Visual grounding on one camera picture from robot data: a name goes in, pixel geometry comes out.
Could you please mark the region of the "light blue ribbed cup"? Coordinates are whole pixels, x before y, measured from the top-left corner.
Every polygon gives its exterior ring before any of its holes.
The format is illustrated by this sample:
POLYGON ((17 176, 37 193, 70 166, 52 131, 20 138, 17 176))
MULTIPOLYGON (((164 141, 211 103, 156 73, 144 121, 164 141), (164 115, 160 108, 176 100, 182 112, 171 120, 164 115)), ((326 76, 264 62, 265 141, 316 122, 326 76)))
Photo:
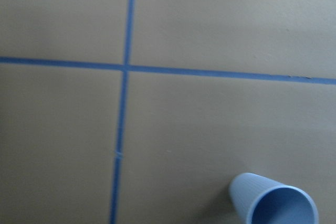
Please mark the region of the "light blue ribbed cup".
POLYGON ((315 202, 300 188, 242 173, 228 190, 242 223, 319 223, 315 202))

